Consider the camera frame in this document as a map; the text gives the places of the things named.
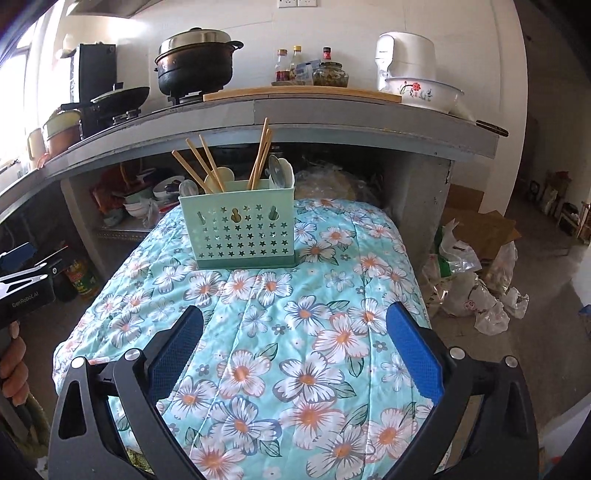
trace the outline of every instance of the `metal pivot bolt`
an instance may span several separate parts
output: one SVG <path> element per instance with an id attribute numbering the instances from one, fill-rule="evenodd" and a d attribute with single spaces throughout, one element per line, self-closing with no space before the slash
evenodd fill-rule
<path id="1" fill-rule="evenodd" d="M 519 365 L 519 362 L 517 361 L 517 359 L 511 355 L 505 357 L 505 363 L 507 364 L 508 367 L 511 367 L 511 368 L 515 368 L 515 367 L 517 367 L 517 365 Z"/>
<path id="2" fill-rule="evenodd" d="M 125 352 L 125 359 L 129 360 L 130 362 L 136 360 L 139 357 L 139 350 L 137 348 L 132 348 L 131 350 L 127 350 Z"/>
<path id="3" fill-rule="evenodd" d="M 84 365 L 84 357 L 77 356 L 74 360 L 72 360 L 72 363 L 70 365 L 72 366 L 72 368 L 80 368 L 82 365 Z"/>
<path id="4" fill-rule="evenodd" d="M 449 350 L 449 354 L 455 360 L 462 360 L 466 356 L 466 352 L 458 346 L 452 347 Z"/>

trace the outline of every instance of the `floral cloth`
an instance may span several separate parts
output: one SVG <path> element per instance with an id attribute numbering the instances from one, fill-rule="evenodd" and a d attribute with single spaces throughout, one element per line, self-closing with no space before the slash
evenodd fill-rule
<path id="1" fill-rule="evenodd" d="M 331 200 L 295 212 L 297 267 L 203 271 L 171 211 L 56 349 L 58 391 L 75 356 L 118 359 L 196 305 L 203 337 L 157 408 L 205 477 L 382 478 L 432 407 L 387 335 L 386 309 L 399 300 L 429 326 L 425 306 L 383 212 Z M 140 451 L 118 399 L 112 410 Z"/>

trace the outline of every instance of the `wooden board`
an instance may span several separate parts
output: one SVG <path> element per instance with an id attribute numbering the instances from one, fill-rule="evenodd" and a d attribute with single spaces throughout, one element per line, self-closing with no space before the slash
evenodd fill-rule
<path id="1" fill-rule="evenodd" d="M 373 100 L 384 100 L 386 102 L 402 103 L 400 95 L 392 93 L 377 92 L 373 90 L 358 90 L 354 88 L 341 87 L 320 87 L 307 85 L 293 85 L 287 87 L 256 87 L 243 88 L 238 90 L 222 90 L 216 93 L 207 93 L 203 95 L 204 102 L 211 102 L 213 100 L 222 100 L 229 98 L 239 98 L 253 95 L 339 95 L 351 96 L 357 98 L 369 98 Z"/>

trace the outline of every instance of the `human hand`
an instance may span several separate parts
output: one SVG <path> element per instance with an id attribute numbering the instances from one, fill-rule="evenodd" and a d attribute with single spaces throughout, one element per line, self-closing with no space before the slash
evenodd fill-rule
<path id="1" fill-rule="evenodd" d="M 18 336 L 18 323 L 13 322 L 8 328 L 12 342 L 0 360 L 0 378 L 4 380 L 2 393 L 6 398 L 12 398 L 12 403 L 18 406 L 25 403 L 29 395 L 29 370 L 22 361 L 27 347 Z"/>

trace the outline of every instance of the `utensil holder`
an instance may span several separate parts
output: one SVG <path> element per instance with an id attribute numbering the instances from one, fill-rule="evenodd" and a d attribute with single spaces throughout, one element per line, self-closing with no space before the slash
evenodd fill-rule
<path id="1" fill-rule="evenodd" d="M 260 180 L 225 182 L 226 193 L 181 197 L 197 265 L 219 268 L 290 268 L 294 252 L 294 189 Z"/>

